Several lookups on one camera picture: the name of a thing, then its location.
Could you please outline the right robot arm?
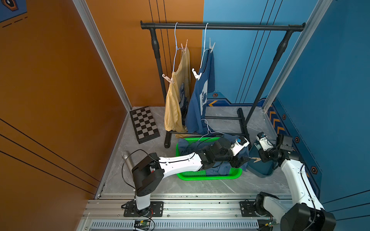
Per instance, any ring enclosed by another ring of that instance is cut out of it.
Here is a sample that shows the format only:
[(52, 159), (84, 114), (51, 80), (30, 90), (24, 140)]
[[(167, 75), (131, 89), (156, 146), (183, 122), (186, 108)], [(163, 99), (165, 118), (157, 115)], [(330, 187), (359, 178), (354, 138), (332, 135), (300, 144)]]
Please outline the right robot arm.
[(282, 231), (333, 231), (336, 219), (317, 198), (309, 182), (304, 160), (292, 146), (292, 137), (279, 134), (276, 143), (272, 144), (261, 132), (256, 139), (261, 161), (272, 161), (284, 173), (293, 203), (291, 208), (287, 208), (276, 196), (260, 192), (255, 200), (256, 212), (272, 216)]

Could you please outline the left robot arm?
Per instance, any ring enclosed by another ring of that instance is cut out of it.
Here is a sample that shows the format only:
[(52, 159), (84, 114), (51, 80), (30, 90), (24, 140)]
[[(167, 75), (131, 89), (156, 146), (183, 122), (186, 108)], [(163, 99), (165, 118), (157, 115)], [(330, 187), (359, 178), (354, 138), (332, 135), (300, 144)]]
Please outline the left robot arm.
[(207, 170), (215, 167), (217, 163), (229, 163), (232, 168), (241, 167), (251, 160), (241, 156), (241, 152), (249, 146), (250, 142), (239, 136), (233, 142), (219, 138), (211, 145), (179, 157), (148, 154), (132, 168), (136, 209), (142, 211), (151, 207), (150, 194), (164, 178), (183, 172)]

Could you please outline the light blue wire hanger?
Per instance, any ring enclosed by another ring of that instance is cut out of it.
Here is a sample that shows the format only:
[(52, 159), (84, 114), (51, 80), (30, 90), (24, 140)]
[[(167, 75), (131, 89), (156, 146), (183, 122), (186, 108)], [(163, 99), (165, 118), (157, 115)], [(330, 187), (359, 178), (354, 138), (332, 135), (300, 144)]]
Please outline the light blue wire hanger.
[(198, 141), (200, 141), (203, 137), (206, 137), (206, 136), (209, 136), (209, 135), (212, 135), (212, 134), (216, 134), (216, 135), (224, 135), (223, 132), (219, 132), (219, 131), (213, 131), (210, 127), (209, 127), (209, 122), (207, 119), (205, 118), (201, 118), (201, 119), (198, 119), (197, 120), (197, 125), (199, 127), (199, 130), (200, 130), (200, 133), (206, 133), (206, 134), (203, 134), (199, 139)]

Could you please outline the slate blue t-shirt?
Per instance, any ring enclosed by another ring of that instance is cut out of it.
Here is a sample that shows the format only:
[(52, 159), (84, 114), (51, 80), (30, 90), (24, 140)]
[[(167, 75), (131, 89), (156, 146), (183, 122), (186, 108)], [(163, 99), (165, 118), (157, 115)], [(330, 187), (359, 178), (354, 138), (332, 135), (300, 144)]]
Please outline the slate blue t-shirt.
[[(202, 147), (194, 151), (197, 154), (202, 154), (204, 157), (206, 157), (206, 160), (208, 161), (206, 168), (202, 168), (200, 170), (207, 170), (215, 167), (216, 164), (219, 162), (221, 164), (229, 163), (229, 160), (231, 159), (231, 157), (233, 157), (230, 146), (232, 143), (235, 142), (237, 138), (237, 136), (225, 134), (223, 137), (219, 137), (219, 139), (215, 141), (214, 144)], [(249, 157), (248, 147), (243, 148), (242, 151), (239, 152), (237, 155), (239, 157)], [(247, 163), (242, 165), (240, 168), (245, 171), (246, 166)]]

